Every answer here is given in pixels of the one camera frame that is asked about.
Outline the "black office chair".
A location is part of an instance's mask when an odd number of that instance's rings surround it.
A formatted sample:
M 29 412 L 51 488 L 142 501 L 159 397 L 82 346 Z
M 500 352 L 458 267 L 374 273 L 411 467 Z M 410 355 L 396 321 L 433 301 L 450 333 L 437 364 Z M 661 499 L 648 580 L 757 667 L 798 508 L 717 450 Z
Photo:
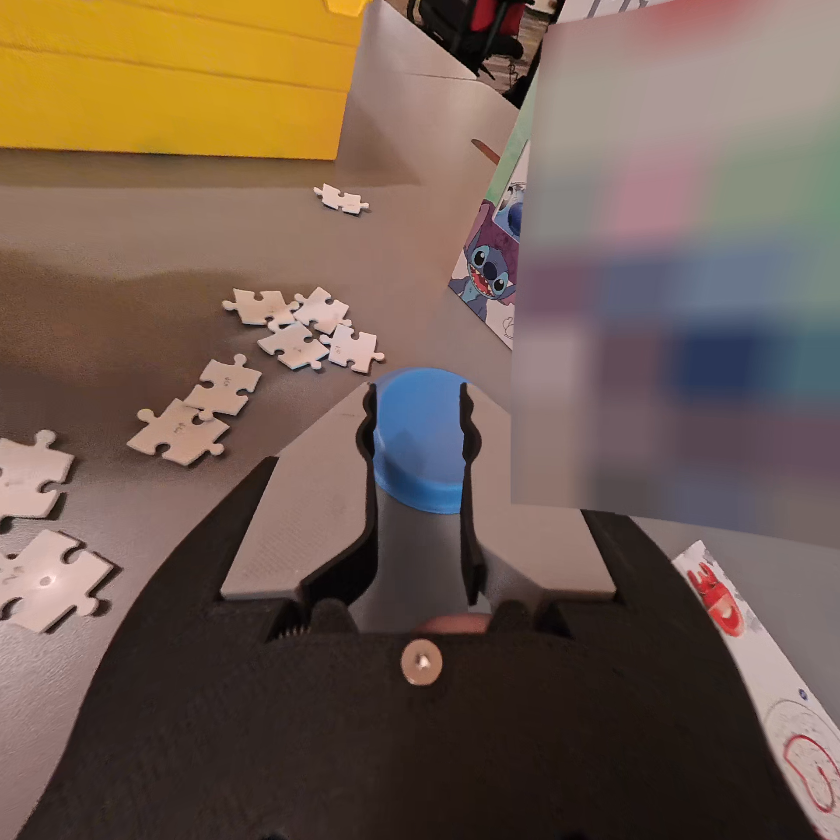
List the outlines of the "black office chair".
M 533 1 L 409 1 L 406 18 L 476 75 L 488 59 L 523 57 L 518 39 Z

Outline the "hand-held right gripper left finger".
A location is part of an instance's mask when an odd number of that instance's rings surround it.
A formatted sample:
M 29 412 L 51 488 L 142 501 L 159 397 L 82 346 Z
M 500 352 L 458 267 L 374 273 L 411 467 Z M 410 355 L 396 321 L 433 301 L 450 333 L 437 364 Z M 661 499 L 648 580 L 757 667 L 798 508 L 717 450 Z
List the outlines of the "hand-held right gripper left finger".
M 227 600 L 355 602 L 378 566 L 375 385 L 284 447 L 222 585 Z

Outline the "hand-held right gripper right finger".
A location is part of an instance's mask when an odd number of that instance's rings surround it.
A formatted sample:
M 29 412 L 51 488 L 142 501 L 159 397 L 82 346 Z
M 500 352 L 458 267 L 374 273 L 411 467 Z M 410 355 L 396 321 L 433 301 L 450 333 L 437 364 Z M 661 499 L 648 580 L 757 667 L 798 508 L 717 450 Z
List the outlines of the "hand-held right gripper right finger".
M 460 565 L 467 603 L 546 606 L 608 601 L 616 593 L 581 511 L 511 499 L 511 418 L 477 386 L 459 390 L 465 471 Z

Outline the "yellow plastic box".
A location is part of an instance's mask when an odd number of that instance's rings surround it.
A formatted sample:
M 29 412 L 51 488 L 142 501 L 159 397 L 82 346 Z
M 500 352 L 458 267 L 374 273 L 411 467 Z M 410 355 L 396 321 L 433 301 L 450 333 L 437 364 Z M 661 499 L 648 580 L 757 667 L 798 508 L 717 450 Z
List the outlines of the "yellow plastic box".
M 366 1 L 2 1 L 5 149 L 335 159 Z

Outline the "printed cartoon puzzle box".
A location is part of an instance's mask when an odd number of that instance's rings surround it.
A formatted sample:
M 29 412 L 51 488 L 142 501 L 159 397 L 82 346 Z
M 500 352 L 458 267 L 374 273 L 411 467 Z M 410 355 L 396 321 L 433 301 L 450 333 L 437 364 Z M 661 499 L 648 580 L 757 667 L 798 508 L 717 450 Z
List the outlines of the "printed cartoon puzzle box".
M 537 81 L 521 105 L 448 287 L 509 349 Z

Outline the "small white puzzle piece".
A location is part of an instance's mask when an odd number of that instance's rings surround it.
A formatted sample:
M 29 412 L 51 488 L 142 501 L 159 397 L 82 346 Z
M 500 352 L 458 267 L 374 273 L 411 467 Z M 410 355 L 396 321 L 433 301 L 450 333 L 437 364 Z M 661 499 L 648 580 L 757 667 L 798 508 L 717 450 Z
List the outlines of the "small white puzzle piece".
M 320 187 L 314 186 L 312 191 L 323 207 L 334 211 L 360 216 L 370 209 L 370 205 L 363 202 L 360 195 L 342 192 L 327 183 L 323 183 Z

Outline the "scatter of white puzzle pieces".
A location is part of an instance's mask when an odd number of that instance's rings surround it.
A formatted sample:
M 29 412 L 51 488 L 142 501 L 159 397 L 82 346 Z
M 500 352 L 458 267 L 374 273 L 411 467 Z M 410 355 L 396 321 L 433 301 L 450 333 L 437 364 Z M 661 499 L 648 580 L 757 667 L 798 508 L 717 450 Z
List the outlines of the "scatter of white puzzle pieces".
M 309 366 L 320 370 L 321 359 L 349 364 L 341 355 L 354 338 L 352 321 L 346 317 L 349 306 L 326 290 L 317 288 L 307 297 L 297 294 L 290 304 L 277 291 L 264 292 L 259 301 L 251 291 L 239 290 L 237 301 L 226 301 L 227 310 L 238 310 L 243 323 L 265 325 L 267 338 L 258 341 L 269 355 L 282 360 L 291 370 Z M 175 399 L 160 415 L 150 409 L 139 411 L 143 428 L 128 446 L 143 455 L 156 456 L 180 466 L 189 466 L 204 455 L 221 455 L 219 439 L 228 426 L 217 416 L 237 414 L 255 390 L 260 373 L 246 365 L 239 353 L 234 362 L 211 360 L 200 384 L 184 400 Z M 43 429 L 31 444 L 3 438 L 2 519 L 45 519 L 57 504 L 60 492 L 46 490 L 61 485 L 70 472 L 73 456 L 53 449 L 56 434 Z M 363 512 L 368 514 L 361 536 L 335 559 L 314 572 L 308 598 L 342 598 L 351 603 L 372 582 L 377 568 L 374 492 L 369 491 Z M 22 564 L 3 555 L 2 609 L 11 606 L 10 623 L 37 633 L 47 633 L 69 613 L 90 615 L 99 608 L 93 592 L 115 571 L 115 566 L 94 553 L 83 551 L 79 559 L 67 562 L 68 552 L 80 543 L 66 534 L 42 531 L 19 554 Z

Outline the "white printed instruction leaflet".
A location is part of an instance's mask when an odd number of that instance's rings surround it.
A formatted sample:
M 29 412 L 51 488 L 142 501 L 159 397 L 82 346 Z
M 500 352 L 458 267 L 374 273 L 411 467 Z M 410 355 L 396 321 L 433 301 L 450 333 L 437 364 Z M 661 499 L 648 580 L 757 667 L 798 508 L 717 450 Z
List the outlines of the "white printed instruction leaflet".
M 772 755 L 820 838 L 839 838 L 839 731 L 702 541 L 672 564 L 733 658 Z

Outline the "blue round plastic stand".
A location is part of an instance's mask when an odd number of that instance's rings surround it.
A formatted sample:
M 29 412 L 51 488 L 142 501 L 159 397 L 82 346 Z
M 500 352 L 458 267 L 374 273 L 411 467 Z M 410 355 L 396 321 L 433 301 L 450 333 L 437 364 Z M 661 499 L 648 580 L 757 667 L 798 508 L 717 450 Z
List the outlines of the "blue round plastic stand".
M 475 399 L 461 406 L 470 381 L 432 367 L 384 375 L 376 387 L 374 478 L 408 508 L 437 515 L 460 513 L 465 475 L 478 456 Z

